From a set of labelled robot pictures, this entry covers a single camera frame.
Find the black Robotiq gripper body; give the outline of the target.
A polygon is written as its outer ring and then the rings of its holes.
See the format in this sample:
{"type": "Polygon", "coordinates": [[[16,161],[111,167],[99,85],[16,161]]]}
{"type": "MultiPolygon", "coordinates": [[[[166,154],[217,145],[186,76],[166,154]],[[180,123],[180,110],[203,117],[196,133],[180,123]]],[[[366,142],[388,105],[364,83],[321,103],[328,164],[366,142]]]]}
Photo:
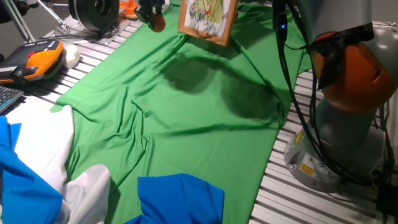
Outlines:
{"type": "Polygon", "coordinates": [[[155,9],[155,11],[161,11],[164,0],[138,0],[138,5],[145,10],[152,11],[155,9]]]}

